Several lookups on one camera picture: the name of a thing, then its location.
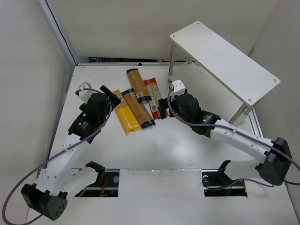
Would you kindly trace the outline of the red spaghetti bag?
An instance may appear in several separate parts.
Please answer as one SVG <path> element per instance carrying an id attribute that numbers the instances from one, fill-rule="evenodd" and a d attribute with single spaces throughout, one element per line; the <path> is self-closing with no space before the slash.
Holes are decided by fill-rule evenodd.
<path id="1" fill-rule="evenodd" d="M 152 112 L 153 119 L 160 119 L 160 112 L 158 110 L 159 103 L 158 101 L 162 98 L 157 81 L 155 78 L 151 78 L 143 81 L 148 93 L 151 97 L 151 101 L 149 101 L 150 110 Z"/>

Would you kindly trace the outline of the long blue-ended spaghetti bag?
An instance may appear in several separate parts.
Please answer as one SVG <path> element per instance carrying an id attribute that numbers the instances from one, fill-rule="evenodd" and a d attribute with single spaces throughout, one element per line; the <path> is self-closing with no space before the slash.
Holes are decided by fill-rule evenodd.
<path id="1" fill-rule="evenodd" d="M 131 68 L 126 71 L 127 77 L 132 85 L 138 102 L 144 103 L 151 101 L 151 96 L 143 82 L 143 79 L 137 68 Z"/>

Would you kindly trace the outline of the yellow spaghetti bag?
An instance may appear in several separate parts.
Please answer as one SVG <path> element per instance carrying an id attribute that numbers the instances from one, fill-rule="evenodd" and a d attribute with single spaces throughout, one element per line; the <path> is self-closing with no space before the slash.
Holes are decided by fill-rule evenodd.
<path id="1" fill-rule="evenodd" d="M 128 135 L 130 132 L 141 130 L 142 127 L 138 123 L 136 117 L 134 116 L 120 90 L 117 89 L 113 91 L 113 93 L 120 100 L 120 103 L 115 107 L 115 111 L 123 125 L 126 135 Z"/>

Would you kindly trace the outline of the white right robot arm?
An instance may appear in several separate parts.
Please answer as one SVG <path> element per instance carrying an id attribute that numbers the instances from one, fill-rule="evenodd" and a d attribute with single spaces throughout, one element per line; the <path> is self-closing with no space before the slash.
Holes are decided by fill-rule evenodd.
<path id="1" fill-rule="evenodd" d="M 252 157 L 238 162 L 225 160 L 214 175 L 218 188 L 256 177 L 266 181 L 269 187 L 280 186 L 286 181 L 294 160 L 285 139 L 262 138 L 241 130 L 220 116 L 202 110 L 198 100 L 188 93 L 159 99 L 158 110 L 162 119 L 169 111 L 171 117 L 188 125 L 196 134 L 227 143 Z"/>

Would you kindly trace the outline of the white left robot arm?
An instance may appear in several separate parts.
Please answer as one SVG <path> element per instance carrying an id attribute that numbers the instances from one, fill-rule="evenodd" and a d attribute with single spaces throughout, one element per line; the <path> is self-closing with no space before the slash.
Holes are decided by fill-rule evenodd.
<path id="1" fill-rule="evenodd" d="M 62 215 L 72 197 L 105 179 L 105 167 L 96 162 L 88 162 L 78 173 L 72 168 L 120 104 L 120 99 L 104 85 L 99 90 L 83 87 L 75 93 L 79 98 L 84 94 L 90 97 L 80 106 L 81 113 L 68 129 L 60 153 L 47 162 L 33 184 L 21 189 L 27 205 L 52 221 Z"/>

